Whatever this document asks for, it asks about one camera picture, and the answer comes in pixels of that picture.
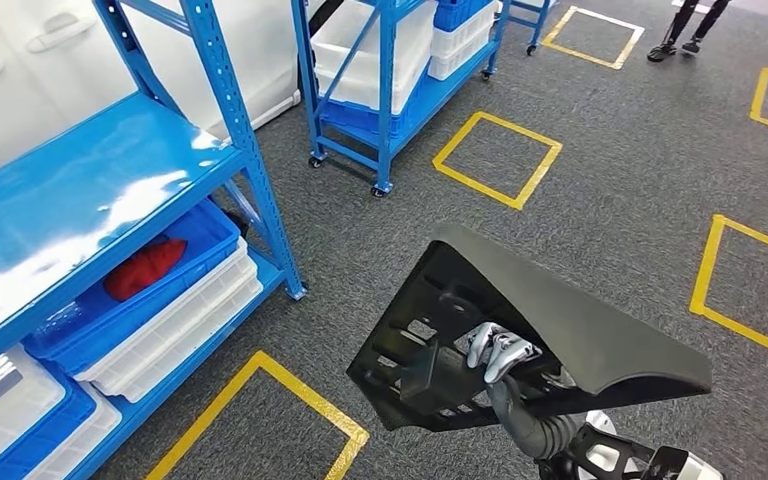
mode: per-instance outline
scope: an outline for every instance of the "shelf board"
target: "shelf board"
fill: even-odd
[[[273,265],[264,255],[249,247],[249,255],[257,264],[257,279],[263,291],[246,307],[207,340],[198,350],[184,360],[160,384],[148,392],[139,402],[129,403],[124,397],[109,400],[122,412],[122,421],[102,442],[72,471],[68,480],[89,478],[137,428],[169,398],[170,395],[201,365],[217,347],[260,306],[276,287],[284,281],[285,273]]]
[[[247,163],[142,94],[0,169],[0,353]]]
[[[464,83],[475,73],[476,70],[484,63],[487,58],[495,52],[499,47],[499,43],[491,40],[481,50],[479,50],[468,62],[463,64],[459,69],[455,70],[452,75],[446,80],[438,81],[432,78],[426,78],[423,80],[423,84],[419,86],[420,91],[411,101],[416,102],[411,105],[414,115],[421,118],[421,120],[413,126],[410,131],[403,133],[397,137],[390,138],[390,152],[391,155],[399,153],[405,145],[428,123],[431,118],[437,114],[438,111],[449,101],[452,96],[463,86]],[[364,130],[362,128],[350,127],[346,125],[337,125],[331,122],[324,122],[327,126],[348,135],[355,140],[365,143],[373,148],[378,148],[379,135],[377,133]]]
[[[396,4],[396,8],[393,10],[393,17],[396,21],[399,21],[407,17],[417,7],[422,5],[426,0],[360,0],[367,5],[375,6],[378,3],[385,2],[389,5]]]

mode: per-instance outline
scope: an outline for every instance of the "robot finger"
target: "robot finger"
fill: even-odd
[[[493,322],[484,322],[469,336],[469,351],[466,364],[469,368],[475,368],[481,363],[484,351],[490,346],[493,337],[499,333],[507,332],[507,329]]]
[[[490,361],[487,363],[487,370],[484,371],[484,382],[496,383],[515,365],[527,362],[541,354],[539,348],[517,335],[512,333],[496,335],[493,339]]]

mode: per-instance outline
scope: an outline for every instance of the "yellow tape square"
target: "yellow tape square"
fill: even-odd
[[[483,183],[477,180],[474,180],[464,175],[463,173],[460,173],[457,170],[443,164],[446,158],[448,158],[449,155],[451,155],[455,147],[457,147],[458,144],[461,143],[461,141],[467,136],[467,134],[473,129],[473,127],[475,127],[475,125],[478,124],[480,120],[487,120],[489,122],[493,122],[496,125],[500,125],[502,127],[508,128],[517,133],[525,135],[528,138],[537,140],[538,142],[541,142],[549,146],[549,151],[546,152],[546,155],[543,157],[543,160],[541,160],[540,164],[537,165],[537,169],[534,170],[534,173],[531,174],[531,177],[528,179],[527,182],[525,182],[525,185],[523,185],[522,190],[520,190],[519,194],[516,197],[505,195],[504,193],[494,190],[493,188],[490,188],[487,185],[484,185]],[[444,146],[443,149],[440,150],[440,152],[434,157],[434,160],[432,161],[432,163],[434,164],[434,168],[436,168],[439,172],[445,175],[448,175],[454,178],[455,180],[463,183],[464,185],[471,187],[475,190],[478,190],[479,192],[489,197],[495,198],[496,200],[504,203],[505,205],[511,208],[522,210],[522,206],[525,205],[525,202],[528,201],[528,198],[531,197],[532,193],[534,193],[534,190],[537,188],[537,185],[540,183],[540,180],[542,180],[543,177],[546,175],[546,173],[549,171],[549,167],[551,167],[552,163],[554,163],[555,158],[557,158],[558,153],[561,151],[562,147],[563,145],[560,142],[556,142],[555,140],[552,140],[551,138],[548,138],[548,137],[544,137],[539,133],[532,132],[531,130],[520,127],[519,125],[513,124],[511,122],[508,122],[507,120],[503,120],[499,117],[496,117],[495,115],[490,115],[489,113],[485,113],[485,112],[475,112],[471,117],[469,117],[469,120],[467,120],[467,122],[460,128],[460,130],[458,130],[458,132],[455,133],[455,136],[452,137],[451,140],[449,140],[449,143],[447,143],[446,146]]]
[[[711,222],[711,231],[708,233],[708,241],[705,244],[705,251],[702,254],[702,263],[699,266],[699,273],[696,276],[696,285],[693,288],[693,296],[690,299],[690,311],[697,315],[702,315],[709,320],[713,320],[729,330],[743,335],[753,342],[768,348],[768,336],[759,333],[736,320],[732,320],[705,305],[705,298],[708,295],[708,286],[711,283],[711,276],[714,273],[714,264],[717,261],[717,251],[720,248],[720,240],[722,240],[725,227],[737,230],[744,235],[748,235],[749,237],[768,245],[768,235],[753,230],[746,225],[737,223],[723,215],[714,215],[714,219]]]
[[[279,383],[287,387],[303,402],[308,404],[311,408],[316,410],[317,413],[334,424],[335,427],[348,435],[349,441],[346,443],[346,446],[343,447],[343,451],[340,452],[340,455],[331,466],[328,474],[325,475],[325,480],[342,479],[343,476],[346,475],[346,472],[349,470],[349,467],[352,465],[352,462],[360,449],[366,444],[366,441],[369,439],[369,434],[363,427],[338,410],[337,407],[331,405],[327,400],[305,385],[278,362],[270,358],[269,355],[262,351],[257,351],[252,355],[252,358],[243,365],[243,368],[234,375],[234,378],[225,385],[222,391],[216,395],[216,398],[214,398],[210,405],[204,409],[204,412],[199,415],[196,421],[190,425],[190,428],[184,432],[184,435],[182,435],[166,455],[160,459],[157,465],[155,465],[151,472],[146,476],[146,480],[160,480],[166,477],[166,475],[175,468],[178,461],[181,460],[193,444],[196,443],[196,440],[198,440],[201,434],[210,427],[210,424],[212,424],[214,420],[216,420],[216,417],[219,416],[222,409],[234,399],[237,393],[239,393],[246,382],[249,381],[259,368],[272,375],[275,380],[278,380]]]
[[[752,106],[749,108],[749,118],[768,126],[768,118],[764,118],[761,114],[761,108],[764,106],[764,97],[767,95],[767,86],[768,67],[764,67],[758,76],[758,86],[755,87],[755,96],[752,98]]]
[[[628,43],[625,44],[625,47],[623,47],[622,51],[620,52],[620,55],[617,57],[616,60],[614,60],[613,62],[602,60],[601,58],[596,58],[586,53],[581,53],[571,48],[567,48],[567,47],[553,43],[555,40],[555,37],[557,37],[558,34],[561,32],[561,29],[564,28],[564,25],[566,25],[567,22],[569,22],[570,18],[572,18],[572,16],[576,13],[588,15],[593,18],[598,18],[599,20],[604,20],[606,22],[613,23],[614,25],[619,25],[621,27],[626,27],[628,29],[631,29],[632,31],[631,38],[628,40]],[[548,35],[546,35],[546,38],[543,39],[542,44],[549,48],[554,48],[559,52],[564,52],[574,57],[590,60],[593,63],[598,63],[599,65],[602,65],[608,68],[613,68],[614,70],[619,70],[620,68],[622,68],[628,56],[631,55],[631,50],[634,48],[634,44],[636,44],[637,41],[640,40],[640,37],[643,35],[644,30],[645,29],[643,27],[638,27],[637,25],[633,25],[628,22],[623,22],[622,20],[617,20],[616,18],[607,17],[605,15],[602,15],[601,13],[591,12],[590,10],[585,10],[583,8],[578,8],[578,7],[570,7],[569,10],[567,10],[567,13],[565,13],[564,16],[561,18],[561,21],[559,21],[558,24],[555,25],[555,28],[553,28],[552,31],[549,32]]]

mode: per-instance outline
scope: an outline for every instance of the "rolling cart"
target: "rolling cart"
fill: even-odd
[[[508,20],[520,25],[524,25],[533,30],[531,34],[531,43],[528,45],[525,53],[531,56],[537,49],[540,40],[540,32],[543,30],[543,24],[549,15],[549,10],[555,6],[556,0],[511,0],[511,6],[534,12],[537,14],[537,21],[525,20],[523,18],[510,15]]]
[[[88,478],[279,286],[306,290],[211,0],[183,15],[148,0],[94,0],[138,91],[0,169],[0,355],[219,187],[269,253],[249,247],[263,290],[139,401],[67,476]],[[151,69],[122,5],[192,37],[230,133],[193,126]],[[250,184],[250,203],[232,175]]]
[[[296,27],[296,39],[299,45],[299,62],[301,67],[302,86],[304,89],[305,108],[310,134],[309,164],[317,168],[325,161],[325,149],[329,148],[353,161],[376,172],[376,180],[372,186],[372,194],[382,197],[389,193],[393,184],[390,182],[390,166],[395,157],[407,143],[425,126],[426,123],[449,101],[463,84],[478,70],[482,70],[484,80],[489,80],[496,71],[496,56],[505,31],[511,0],[505,0],[495,33],[489,41],[474,53],[462,66],[451,73],[445,80],[435,80],[422,73],[418,85],[407,100],[401,119],[392,115],[394,105],[393,89],[393,60],[397,25],[418,8],[424,8],[425,0],[364,0],[372,5],[369,15],[359,36],[343,60],[342,65],[334,72],[330,86],[323,95],[319,95],[317,78],[314,72],[314,55],[311,45],[310,31],[305,15],[306,0],[291,0],[293,2],[293,20]],[[346,125],[332,121],[323,115],[335,88],[340,83],[347,66],[358,53],[358,47],[364,38],[373,30],[376,24],[379,30],[379,64],[378,64],[378,98],[374,115],[377,119],[373,125],[362,128],[356,125]],[[351,137],[376,153],[369,157],[325,133],[325,127]]]

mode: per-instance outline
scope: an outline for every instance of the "shoe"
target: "shoe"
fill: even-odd
[[[667,57],[670,55],[675,55],[675,46],[664,43],[662,45],[658,45],[657,47],[653,48],[652,50],[649,50],[649,54],[646,55],[646,58],[650,62],[663,62]]]
[[[700,39],[698,39],[696,37],[693,37],[693,38],[690,39],[689,42],[687,42],[684,45],[682,45],[681,49],[686,51],[686,52],[697,54],[697,53],[699,53],[699,42],[701,42],[701,41],[702,40],[700,40]]]

